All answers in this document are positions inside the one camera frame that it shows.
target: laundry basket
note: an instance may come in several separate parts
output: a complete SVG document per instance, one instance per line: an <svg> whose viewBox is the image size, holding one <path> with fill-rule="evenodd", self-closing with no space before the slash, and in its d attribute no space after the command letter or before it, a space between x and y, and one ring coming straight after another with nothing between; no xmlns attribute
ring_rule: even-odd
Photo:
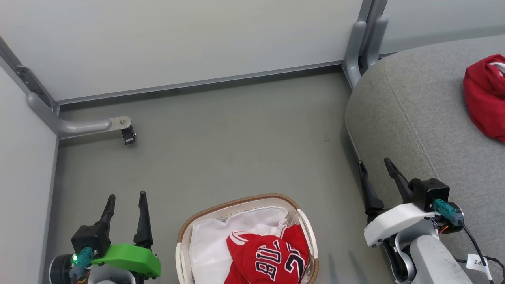
<svg viewBox="0 0 505 284"><path fill-rule="evenodd" d="M264 194L233 200L207 210L203 210L189 218L179 231L177 247L175 249L175 264L179 283L194 284L193 274L191 272L191 260L189 257L189 244L191 243L193 224L207 219L225 221L228 217L239 212L270 206L277 206L286 209L288 212L288 226L293 224L301 225L310 253L309 263L307 264L307 269L301 284L313 284L314 281L316 281L317 274L319 272L319 259L314 231L312 230L311 224L305 216L305 213L300 209L298 204L296 204L291 198L281 194Z"/></svg>

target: gray floor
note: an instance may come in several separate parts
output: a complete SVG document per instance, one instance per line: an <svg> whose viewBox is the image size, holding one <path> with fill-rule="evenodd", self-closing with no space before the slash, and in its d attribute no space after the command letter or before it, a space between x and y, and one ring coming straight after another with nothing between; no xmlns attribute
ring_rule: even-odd
<svg viewBox="0 0 505 284"><path fill-rule="evenodd" d="M62 112L75 120L128 115L137 142L125 146L114 133L61 143L47 260L72 252L70 237L99 219L110 194L110 238L131 243L145 190L163 267L148 283L177 283L174 251L187 218L225 201L281 193L312 223L317 283L393 283L381 251L363 237L366 217L343 121L349 94L337 72Z"/></svg>

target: sofa cushion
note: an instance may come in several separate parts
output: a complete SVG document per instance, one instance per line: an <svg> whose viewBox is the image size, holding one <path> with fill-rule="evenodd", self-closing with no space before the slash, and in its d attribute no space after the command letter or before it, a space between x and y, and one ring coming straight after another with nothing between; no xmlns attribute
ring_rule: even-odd
<svg viewBox="0 0 505 284"><path fill-rule="evenodd" d="M361 78L345 113L349 135L387 207L401 203L384 166L389 157L407 179L435 177L485 255L505 261L505 145L470 120L463 77L473 63L505 55L505 35L439 43L380 60ZM460 232L441 237L456 258L475 249ZM495 283L501 269L490 264ZM485 274L467 271L474 283Z"/></svg>

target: black cable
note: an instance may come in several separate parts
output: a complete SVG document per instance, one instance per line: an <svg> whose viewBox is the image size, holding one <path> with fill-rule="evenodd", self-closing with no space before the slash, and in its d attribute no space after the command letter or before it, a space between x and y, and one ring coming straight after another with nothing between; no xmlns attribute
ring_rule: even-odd
<svg viewBox="0 0 505 284"><path fill-rule="evenodd" d="M503 281L501 282L501 284L505 284L505 265L503 265L503 263L501 263L499 260L497 260L496 258L494 257L490 257L490 256L484 256L487 260L490 260L490 261L494 261L496 262L500 267L501 267L501 270L503 272ZM467 263L468 260L466 259L458 259L458 258L454 258L457 262L461 262L461 263Z"/></svg>
<svg viewBox="0 0 505 284"><path fill-rule="evenodd" d="M465 223L461 220L458 221L458 224L461 225L461 227L463 228L463 230L465 230L465 232L467 233L468 237L470 238L470 240L472 241L474 247L475 247L475 250L477 250L477 254L479 255L480 257L480 261L482 261L482 265L485 267L487 266L487 262L486 260L484 259L484 256L482 255L482 252L480 251L479 249L479 246L477 245L477 242L475 241L474 237L472 236L472 234L470 233L470 231L468 230L467 226L465 225Z"/></svg>

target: red cloth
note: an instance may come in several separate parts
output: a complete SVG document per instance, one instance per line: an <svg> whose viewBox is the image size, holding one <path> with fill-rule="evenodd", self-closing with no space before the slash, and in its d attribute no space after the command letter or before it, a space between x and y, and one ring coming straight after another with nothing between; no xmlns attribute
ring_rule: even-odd
<svg viewBox="0 0 505 284"><path fill-rule="evenodd" d="M300 225L285 229L281 238L234 231L226 244L233 262L224 284L298 284L309 261Z"/></svg>
<svg viewBox="0 0 505 284"><path fill-rule="evenodd" d="M505 77L489 65L492 62L505 63L505 57L492 55L467 68L463 79L465 101L480 131L505 142Z"/></svg>

